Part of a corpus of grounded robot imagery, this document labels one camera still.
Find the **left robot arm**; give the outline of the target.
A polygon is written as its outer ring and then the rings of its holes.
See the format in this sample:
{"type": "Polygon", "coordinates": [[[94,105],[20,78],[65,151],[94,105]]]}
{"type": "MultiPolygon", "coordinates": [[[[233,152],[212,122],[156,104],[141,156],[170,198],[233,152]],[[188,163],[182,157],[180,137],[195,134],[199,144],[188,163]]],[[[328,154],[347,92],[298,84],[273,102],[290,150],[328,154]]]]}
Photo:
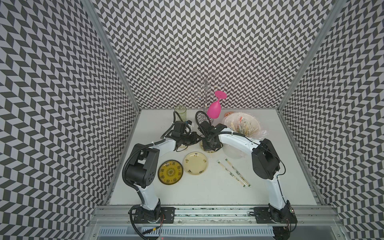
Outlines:
{"type": "Polygon", "coordinates": [[[201,140],[202,137],[193,132],[190,135],[180,135],[179,137],[162,137],[157,142],[134,146],[124,163],[122,180],[137,192],[141,204],[137,206],[136,210],[146,222],[156,223],[161,217],[161,200],[157,197],[152,185],[157,173],[159,158],[176,151],[182,145],[188,147],[201,140]]]}

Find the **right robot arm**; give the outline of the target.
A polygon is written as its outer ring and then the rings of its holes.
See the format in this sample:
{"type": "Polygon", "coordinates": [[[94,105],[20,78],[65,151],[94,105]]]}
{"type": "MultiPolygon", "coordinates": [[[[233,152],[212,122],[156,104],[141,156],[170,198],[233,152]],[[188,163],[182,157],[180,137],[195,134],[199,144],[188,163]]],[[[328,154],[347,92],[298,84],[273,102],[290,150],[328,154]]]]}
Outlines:
{"type": "Polygon", "coordinates": [[[270,140],[252,140],[245,135],[233,131],[229,132],[228,129],[207,134],[205,140],[211,148],[217,144],[227,144],[251,156],[254,173],[265,181],[272,222],[286,223],[287,225],[298,223],[291,203],[283,195],[279,183],[279,176],[282,175],[280,173],[282,161],[270,140]]]}

